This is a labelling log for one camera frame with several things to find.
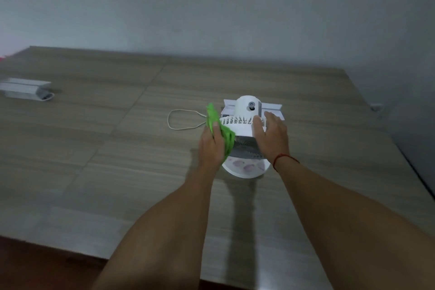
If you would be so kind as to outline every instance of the left hand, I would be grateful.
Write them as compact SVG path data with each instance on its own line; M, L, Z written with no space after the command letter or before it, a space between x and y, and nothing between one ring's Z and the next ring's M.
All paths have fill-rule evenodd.
M213 124L213 134L205 126L199 139L199 168L210 169L217 172L224 161L225 142L220 133L218 122Z

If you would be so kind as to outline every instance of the right hand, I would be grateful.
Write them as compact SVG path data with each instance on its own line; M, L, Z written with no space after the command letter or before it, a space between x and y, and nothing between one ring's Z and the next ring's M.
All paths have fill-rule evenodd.
M254 116L253 127L254 137L257 140L258 147L261 153L273 163L275 157L279 154L290 155L288 149L287 127L279 117L276 117L271 112L265 111L264 116L267 119L266 132L263 130L261 118Z

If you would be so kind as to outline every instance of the wood grain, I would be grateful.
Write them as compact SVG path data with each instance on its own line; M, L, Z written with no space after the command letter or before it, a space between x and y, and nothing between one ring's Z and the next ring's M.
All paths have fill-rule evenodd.
M36 225L21 232L31 242L108 258L128 227L180 186L197 163L202 129L173 131L166 124L168 112L204 112L209 102L220 108L223 99L241 95L283 104L291 152L304 165L435 234L433 199L341 69L50 48L14 58L7 68L0 63L0 70L38 75L46 62L51 66L42 73L61 91L53 107L0 100L6 110L2 133L8 133L0 139L1 153L42 163L64 179L52 183L33 170L40 184L30 185L1 164L4 188L15 178L22 183L16 191L57 188L58 198L43 204L46 212ZM26 62L36 65L23 70ZM92 95L95 91L102 94ZM125 95L116 100L113 92ZM170 121L187 127L204 118L179 112ZM45 147L42 156L38 145ZM58 165L80 169L69 180ZM201 277L252 289L331 288L272 169L251 180L218 172Z

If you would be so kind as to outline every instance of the wooden table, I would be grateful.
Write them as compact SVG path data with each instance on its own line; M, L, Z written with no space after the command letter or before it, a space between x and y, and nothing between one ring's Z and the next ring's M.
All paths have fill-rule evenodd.
M201 128L171 109L255 95L281 103L304 165L435 234L435 203L345 72L280 64L31 47L2 77L53 82L53 101L0 98L0 235L108 258L183 183ZM203 119L176 113L174 126ZM201 277L258 289L330 289L277 173L215 179Z

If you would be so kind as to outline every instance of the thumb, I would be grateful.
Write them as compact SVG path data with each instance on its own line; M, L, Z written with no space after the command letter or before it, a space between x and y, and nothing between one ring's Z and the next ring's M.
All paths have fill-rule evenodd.
M261 118L258 117L257 115L255 115L254 119L252 120L252 127L253 127L254 138L257 140L257 142L262 141L266 137L266 134L264 133L263 130L263 124L261 123Z

